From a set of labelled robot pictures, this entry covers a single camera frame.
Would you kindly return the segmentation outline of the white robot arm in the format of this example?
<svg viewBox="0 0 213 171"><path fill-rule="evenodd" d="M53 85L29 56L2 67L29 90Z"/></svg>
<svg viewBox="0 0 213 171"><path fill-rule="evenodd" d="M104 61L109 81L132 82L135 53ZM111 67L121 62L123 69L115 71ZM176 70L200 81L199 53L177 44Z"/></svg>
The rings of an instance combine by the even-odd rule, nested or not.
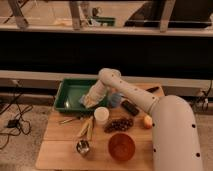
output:
<svg viewBox="0 0 213 171"><path fill-rule="evenodd" d="M86 108L96 106L112 87L152 117L154 171L204 171L194 112L181 97L158 97L121 78L119 70L102 68L84 96Z"/></svg>

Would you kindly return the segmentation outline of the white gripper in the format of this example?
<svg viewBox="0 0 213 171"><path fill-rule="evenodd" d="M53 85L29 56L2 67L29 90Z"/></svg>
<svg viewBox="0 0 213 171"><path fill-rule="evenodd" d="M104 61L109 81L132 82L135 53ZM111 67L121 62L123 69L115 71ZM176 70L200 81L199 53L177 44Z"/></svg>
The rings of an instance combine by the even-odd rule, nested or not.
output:
<svg viewBox="0 0 213 171"><path fill-rule="evenodd" d="M98 80L83 98L83 104L87 109L93 108L102 101L108 92L108 87Z"/></svg>

